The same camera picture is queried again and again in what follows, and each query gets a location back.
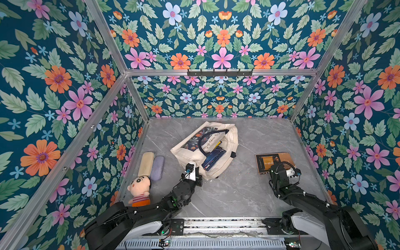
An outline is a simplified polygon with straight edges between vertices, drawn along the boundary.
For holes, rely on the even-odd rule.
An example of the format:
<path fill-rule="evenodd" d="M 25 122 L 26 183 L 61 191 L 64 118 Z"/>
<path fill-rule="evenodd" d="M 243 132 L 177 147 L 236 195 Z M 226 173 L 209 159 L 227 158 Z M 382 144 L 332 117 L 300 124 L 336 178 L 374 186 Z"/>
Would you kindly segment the blue Little Prince book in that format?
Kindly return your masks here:
<path fill-rule="evenodd" d="M 202 163 L 202 167 L 205 171 L 210 171 L 214 165 L 216 165 L 217 161 L 224 156 L 226 150 L 221 147 L 216 147 L 212 152 L 210 152 L 207 156 L 205 161 Z"/>

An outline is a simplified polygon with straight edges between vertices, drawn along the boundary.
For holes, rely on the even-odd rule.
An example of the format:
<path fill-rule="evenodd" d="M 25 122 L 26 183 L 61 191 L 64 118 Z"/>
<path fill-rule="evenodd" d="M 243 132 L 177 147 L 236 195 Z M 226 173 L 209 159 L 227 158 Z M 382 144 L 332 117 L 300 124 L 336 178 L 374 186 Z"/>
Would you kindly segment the cream canvas tote bag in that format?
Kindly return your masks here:
<path fill-rule="evenodd" d="M 217 161 L 210 171 L 205 171 L 202 163 L 206 156 L 214 150 L 215 145 L 222 141 L 219 147 L 226 150 L 224 156 Z M 200 168 L 199 173 L 205 180 L 218 178 L 236 157 L 239 145 L 237 127 L 234 124 L 205 122 L 187 138 L 171 149 L 182 167 L 189 162 L 195 162 Z"/>

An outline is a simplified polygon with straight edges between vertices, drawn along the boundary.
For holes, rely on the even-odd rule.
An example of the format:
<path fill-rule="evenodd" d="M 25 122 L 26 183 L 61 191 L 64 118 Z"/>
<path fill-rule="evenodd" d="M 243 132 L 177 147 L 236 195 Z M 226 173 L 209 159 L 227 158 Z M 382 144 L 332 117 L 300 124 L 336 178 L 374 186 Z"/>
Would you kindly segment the brown cover book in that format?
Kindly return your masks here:
<path fill-rule="evenodd" d="M 296 168 L 296 165 L 288 152 L 257 154 L 255 157 L 259 175 L 268 174 L 272 167 L 281 162 L 289 163 L 289 165 L 284 164 L 285 169 L 290 169 L 290 165 L 293 165 L 293 167 Z"/>

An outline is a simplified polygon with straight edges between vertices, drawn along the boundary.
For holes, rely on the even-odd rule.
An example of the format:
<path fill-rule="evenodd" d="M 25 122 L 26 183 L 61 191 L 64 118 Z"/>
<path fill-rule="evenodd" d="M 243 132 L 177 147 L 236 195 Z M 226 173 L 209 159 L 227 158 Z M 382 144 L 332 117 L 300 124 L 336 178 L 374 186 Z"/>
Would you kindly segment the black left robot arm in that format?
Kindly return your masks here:
<path fill-rule="evenodd" d="M 158 203 L 141 207 L 117 202 L 84 228 L 90 250 L 114 250 L 132 237 L 162 233 L 182 207 L 191 202 L 196 186 L 202 185 L 199 167 L 187 169 L 180 182 Z"/>

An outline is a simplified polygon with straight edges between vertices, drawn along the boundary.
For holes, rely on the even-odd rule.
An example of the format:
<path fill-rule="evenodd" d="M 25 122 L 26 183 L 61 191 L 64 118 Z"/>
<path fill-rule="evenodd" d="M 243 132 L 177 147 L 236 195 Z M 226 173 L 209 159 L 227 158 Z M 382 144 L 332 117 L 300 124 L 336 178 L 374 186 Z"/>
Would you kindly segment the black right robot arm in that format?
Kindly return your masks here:
<path fill-rule="evenodd" d="M 301 171 L 287 161 L 271 167 L 269 184 L 276 198 L 293 208 L 283 212 L 285 233 L 303 231 L 332 250 L 376 250 L 377 243 L 355 209 L 330 204 L 305 192 L 290 178 Z"/>

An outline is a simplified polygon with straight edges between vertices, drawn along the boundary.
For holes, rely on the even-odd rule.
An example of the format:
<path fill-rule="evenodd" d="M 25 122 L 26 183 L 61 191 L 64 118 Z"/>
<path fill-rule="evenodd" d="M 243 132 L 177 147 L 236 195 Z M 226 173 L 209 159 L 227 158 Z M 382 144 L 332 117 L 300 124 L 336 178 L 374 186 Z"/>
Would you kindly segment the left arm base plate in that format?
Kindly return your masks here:
<path fill-rule="evenodd" d="M 157 234 L 160 236 L 183 235 L 184 219 L 171 219 L 163 222 Z"/>

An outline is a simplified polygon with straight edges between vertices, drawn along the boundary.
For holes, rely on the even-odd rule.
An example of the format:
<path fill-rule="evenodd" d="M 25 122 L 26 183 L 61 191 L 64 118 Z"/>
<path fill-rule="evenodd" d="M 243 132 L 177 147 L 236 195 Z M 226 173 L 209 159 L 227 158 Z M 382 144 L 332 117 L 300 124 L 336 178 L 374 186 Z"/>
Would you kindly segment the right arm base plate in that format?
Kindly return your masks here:
<path fill-rule="evenodd" d="M 281 234 L 286 234 L 286 235 L 293 235 L 293 231 L 287 231 L 284 230 L 282 227 L 282 222 L 280 218 L 265 218 L 261 221 L 268 232 L 269 235 L 281 235 Z"/>

